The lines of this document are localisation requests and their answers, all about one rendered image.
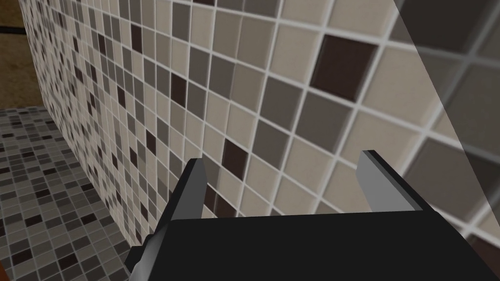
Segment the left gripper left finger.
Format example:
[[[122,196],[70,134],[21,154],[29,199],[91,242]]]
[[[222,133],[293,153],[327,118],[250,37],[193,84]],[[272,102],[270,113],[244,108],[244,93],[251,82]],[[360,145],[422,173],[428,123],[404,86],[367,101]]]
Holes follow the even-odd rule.
[[[202,216],[207,177],[201,158],[192,158],[182,175],[160,217],[155,234],[173,220],[199,219]]]

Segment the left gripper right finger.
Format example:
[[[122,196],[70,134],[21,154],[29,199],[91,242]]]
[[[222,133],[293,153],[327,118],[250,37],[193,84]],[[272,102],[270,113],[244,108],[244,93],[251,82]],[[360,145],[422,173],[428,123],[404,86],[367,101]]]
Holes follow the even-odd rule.
[[[373,212],[433,208],[375,150],[362,150],[356,178]]]

